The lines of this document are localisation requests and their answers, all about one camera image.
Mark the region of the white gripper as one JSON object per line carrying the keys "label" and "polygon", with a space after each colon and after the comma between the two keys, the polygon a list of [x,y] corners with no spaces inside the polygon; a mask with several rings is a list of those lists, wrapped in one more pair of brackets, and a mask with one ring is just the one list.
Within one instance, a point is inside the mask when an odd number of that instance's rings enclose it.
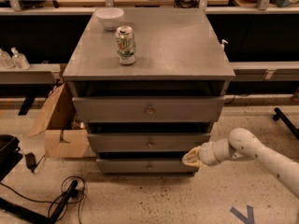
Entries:
{"label": "white gripper", "polygon": [[212,142],[194,147],[183,156],[182,160],[185,165],[197,168],[203,167],[203,164],[205,166],[216,166],[220,163],[214,154]]}

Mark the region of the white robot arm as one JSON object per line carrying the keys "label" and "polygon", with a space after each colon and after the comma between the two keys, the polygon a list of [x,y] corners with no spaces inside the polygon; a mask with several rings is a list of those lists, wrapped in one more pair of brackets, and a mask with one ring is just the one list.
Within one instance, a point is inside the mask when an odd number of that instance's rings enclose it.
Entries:
{"label": "white robot arm", "polygon": [[299,163],[264,145],[252,132],[231,130],[227,138],[205,142],[186,153],[182,162],[191,167],[216,166],[224,161],[253,159],[299,198]]}

